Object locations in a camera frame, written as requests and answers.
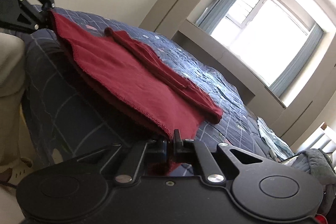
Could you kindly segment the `dark red long-sleeve sweater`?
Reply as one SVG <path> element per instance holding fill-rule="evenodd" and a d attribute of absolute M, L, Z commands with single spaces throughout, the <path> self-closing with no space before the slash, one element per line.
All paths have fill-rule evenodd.
<path fill-rule="evenodd" d="M 148 131 L 192 139 L 202 122 L 218 124 L 223 110 L 191 80 L 168 67 L 147 44 L 107 27 L 95 36 L 49 11 L 56 37 L 72 66 L 105 102 Z"/>

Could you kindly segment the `light blue striped folded clothes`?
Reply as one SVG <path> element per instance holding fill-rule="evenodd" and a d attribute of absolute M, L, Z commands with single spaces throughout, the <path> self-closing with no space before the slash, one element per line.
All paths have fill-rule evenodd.
<path fill-rule="evenodd" d="M 258 117 L 257 118 L 258 131 L 261 139 L 269 147 L 273 155 L 280 160 L 286 160 L 294 156 L 293 151 L 285 141 L 280 139 L 266 124 L 266 122 Z"/>

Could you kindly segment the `beige window-sill cabinet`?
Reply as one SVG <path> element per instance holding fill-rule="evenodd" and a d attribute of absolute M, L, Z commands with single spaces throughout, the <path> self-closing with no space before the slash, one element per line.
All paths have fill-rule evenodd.
<path fill-rule="evenodd" d="M 238 90 L 240 98 L 258 115 L 279 116 L 286 106 L 225 46 L 208 33 L 184 20 L 173 41 L 202 63 L 215 68 Z"/>

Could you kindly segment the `blue plaid floral quilt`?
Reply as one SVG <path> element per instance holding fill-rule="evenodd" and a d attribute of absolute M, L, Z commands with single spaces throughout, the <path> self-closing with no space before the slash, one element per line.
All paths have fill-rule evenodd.
<path fill-rule="evenodd" d="M 113 19 L 57 7 L 55 11 L 93 35 L 105 28 L 126 31 L 153 48 L 161 60 L 207 92 L 223 109 L 219 123 L 203 122 L 194 139 L 210 150 L 229 143 L 276 160 L 273 146 L 264 141 L 270 128 L 244 104 L 233 82 L 221 71 L 203 64 L 163 35 Z M 23 115 L 42 166 L 68 160 L 112 143 L 131 144 L 147 132 L 94 94 L 67 60 L 51 30 L 16 33 L 25 43 L 28 85 L 22 97 Z"/>

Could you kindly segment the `right beige tall wardrobe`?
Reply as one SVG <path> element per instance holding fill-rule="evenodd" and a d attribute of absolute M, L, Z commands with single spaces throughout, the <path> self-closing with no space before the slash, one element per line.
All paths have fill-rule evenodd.
<path fill-rule="evenodd" d="M 319 64 L 294 101 L 270 128 L 292 145 L 314 122 L 335 92 L 335 59 Z"/>

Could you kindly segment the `right blue-grey curtain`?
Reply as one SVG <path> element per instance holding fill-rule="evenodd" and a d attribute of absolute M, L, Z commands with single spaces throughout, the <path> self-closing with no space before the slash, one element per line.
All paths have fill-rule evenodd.
<path fill-rule="evenodd" d="M 319 41 L 323 37 L 323 34 L 323 29 L 317 23 L 315 23 L 301 49 L 284 69 L 284 71 L 270 85 L 269 89 L 275 96 L 282 96 L 289 85 L 294 81 L 308 59 L 311 57 L 315 48 L 318 46 Z"/>

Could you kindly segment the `dark grey bundled blanket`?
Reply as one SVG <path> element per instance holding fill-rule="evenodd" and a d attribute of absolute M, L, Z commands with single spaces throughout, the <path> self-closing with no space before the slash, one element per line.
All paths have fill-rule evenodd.
<path fill-rule="evenodd" d="M 323 199 L 318 209 L 319 214 L 326 216 L 335 199 L 335 170 L 327 153 L 321 149 L 307 149 L 296 155 L 292 168 L 301 170 L 315 177 L 323 187 Z"/>

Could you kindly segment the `white padded headboard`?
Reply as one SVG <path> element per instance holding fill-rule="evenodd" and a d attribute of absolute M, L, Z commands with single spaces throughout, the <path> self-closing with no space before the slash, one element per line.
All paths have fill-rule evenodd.
<path fill-rule="evenodd" d="M 311 148 L 322 149 L 325 153 L 335 152 L 335 131 L 325 122 L 298 146 L 296 152 Z"/>

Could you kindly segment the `white framed window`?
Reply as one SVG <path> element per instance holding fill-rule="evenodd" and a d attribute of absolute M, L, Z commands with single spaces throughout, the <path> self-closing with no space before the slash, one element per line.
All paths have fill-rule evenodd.
<path fill-rule="evenodd" d="M 315 23 L 292 0 L 237 0 L 211 36 L 269 88 Z"/>

